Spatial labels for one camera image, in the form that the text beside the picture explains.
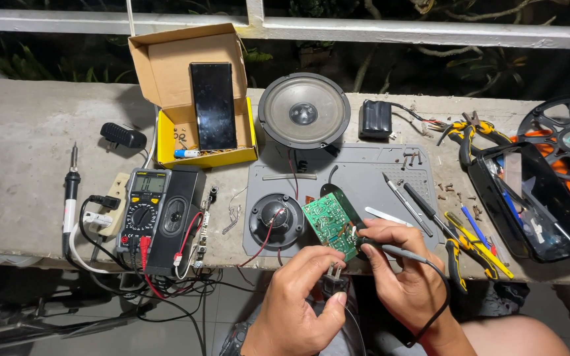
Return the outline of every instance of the power strip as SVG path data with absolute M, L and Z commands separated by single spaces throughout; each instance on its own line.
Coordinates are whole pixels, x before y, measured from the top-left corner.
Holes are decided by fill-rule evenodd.
M 120 205 L 118 205 L 118 208 L 115 210 L 109 210 L 102 207 L 98 212 L 99 214 L 111 217 L 111 225 L 108 227 L 102 227 L 96 223 L 92 223 L 89 226 L 89 230 L 91 232 L 95 232 L 101 236 L 107 236 L 109 238 L 118 234 L 118 231 L 120 231 L 120 228 L 122 227 L 122 217 L 125 212 L 125 205 L 127 204 L 125 198 L 127 197 L 127 182 L 129 181 L 129 177 L 129 174 L 118 173 L 115 181 L 113 181 L 113 184 L 109 189 L 109 192 L 107 193 L 108 196 L 120 199 Z

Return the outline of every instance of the phone screen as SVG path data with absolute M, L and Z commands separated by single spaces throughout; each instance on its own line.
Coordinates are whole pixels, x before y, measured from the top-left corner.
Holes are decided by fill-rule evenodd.
M 200 150 L 236 149 L 232 65 L 191 63 L 190 68 Z

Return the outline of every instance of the oval speaker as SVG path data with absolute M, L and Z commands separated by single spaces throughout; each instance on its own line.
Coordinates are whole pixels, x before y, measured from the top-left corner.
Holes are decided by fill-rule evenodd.
M 331 79 L 295 73 L 270 84 L 258 103 L 258 119 L 276 142 L 296 150 L 323 148 L 346 130 L 351 107 Z
M 182 198 L 171 199 L 164 209 L 162 217 L 162 231 L 168 235 L 178 232 L 182 227 L 182 217 L 186 209 L 186 202 Z

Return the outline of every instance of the green circuit board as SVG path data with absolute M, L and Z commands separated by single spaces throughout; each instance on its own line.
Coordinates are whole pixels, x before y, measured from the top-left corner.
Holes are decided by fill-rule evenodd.
M 303 213 L 323 246 L 343 252 L 345 262 L 358 254 L 357 238 L 352 235 L 353 222 L 334 193 L 303 206 Z

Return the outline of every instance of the multimeter dial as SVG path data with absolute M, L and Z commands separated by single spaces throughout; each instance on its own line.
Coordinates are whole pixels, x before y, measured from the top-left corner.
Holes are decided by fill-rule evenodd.
M 157 209 L 152 203 L 142 202 L 129 206 L 126 223 L 133 231 L 153 230 Z

